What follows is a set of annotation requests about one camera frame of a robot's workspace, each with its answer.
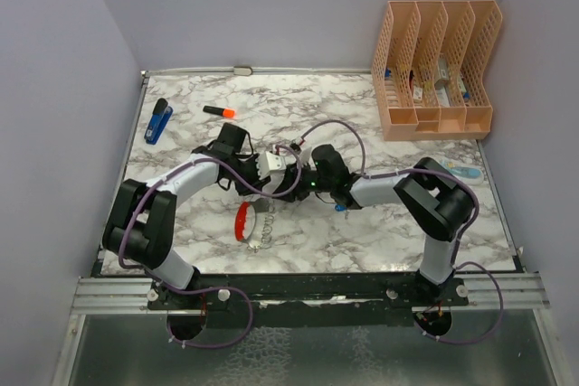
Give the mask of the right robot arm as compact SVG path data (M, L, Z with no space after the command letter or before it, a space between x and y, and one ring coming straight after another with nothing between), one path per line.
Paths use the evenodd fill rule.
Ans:
M479 213L475 193L430 157L398 173L362 175L349 171L332 145L311 153L313 164L290 164L274 191L285 202L301 202L312 193L327 193L346 211L400 203L425 235L415 294L435 306L449 292L460 239Z

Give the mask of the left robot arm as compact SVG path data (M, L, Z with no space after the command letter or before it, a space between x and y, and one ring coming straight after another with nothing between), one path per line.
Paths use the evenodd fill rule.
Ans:
M115 253L122 268L142 268L168 284L176 306L194 306L200 272L173 248L176 210L222 180L234 184L241 196L261 193L287 162L268 151L244 155L242 146L250 141L247 130L225 123L215 140L194 149L176 168L145 182L122 182L103 232L103 249Z

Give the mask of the blue tagged key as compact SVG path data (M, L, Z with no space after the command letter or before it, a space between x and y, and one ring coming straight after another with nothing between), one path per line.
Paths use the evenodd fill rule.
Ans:
M340 213L346 221L348 220L350 210L345 205L336 204L335 205L335 211Z

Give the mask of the red handled keyring with rings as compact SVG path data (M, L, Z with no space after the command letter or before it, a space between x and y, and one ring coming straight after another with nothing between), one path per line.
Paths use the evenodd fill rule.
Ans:
M234 237L256 252L272 244L275 206L273 201L259 198L244 201L235 216Z

